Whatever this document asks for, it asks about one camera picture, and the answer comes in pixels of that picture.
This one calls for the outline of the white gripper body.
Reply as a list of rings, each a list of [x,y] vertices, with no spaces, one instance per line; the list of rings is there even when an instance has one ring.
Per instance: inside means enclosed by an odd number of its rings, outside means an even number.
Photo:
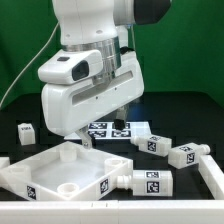
[[[122,55],[121,63],[112,74],[102,70],[71,85],[45,82],[41,98],[47,128],[67,136],[140,97],[144,84],[136,54]]]

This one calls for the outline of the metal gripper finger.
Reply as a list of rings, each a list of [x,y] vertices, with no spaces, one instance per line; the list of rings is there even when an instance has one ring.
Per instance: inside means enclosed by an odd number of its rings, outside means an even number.
[[[80,137],[84,148],[90,149],[92,147],[92,138],[88,134],[88,130],[86,128],[77,130],[76,134]]]
[[[122,106],[116,111],[114,119],[114,127],[116,130],[123,130],[126,127],[127,113],[128,108],[126,106]]]

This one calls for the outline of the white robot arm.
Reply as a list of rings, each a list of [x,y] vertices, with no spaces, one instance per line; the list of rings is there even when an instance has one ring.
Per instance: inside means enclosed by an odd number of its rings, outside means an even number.
[[[75,133],[90,148],[89,123],[113,111],[120,121],[126,118],[126,105],[144,91],[136,53],[127,47],[127,28],[158,22],[171,1],[52,0],[62,49],[38,69],[51,132]]]

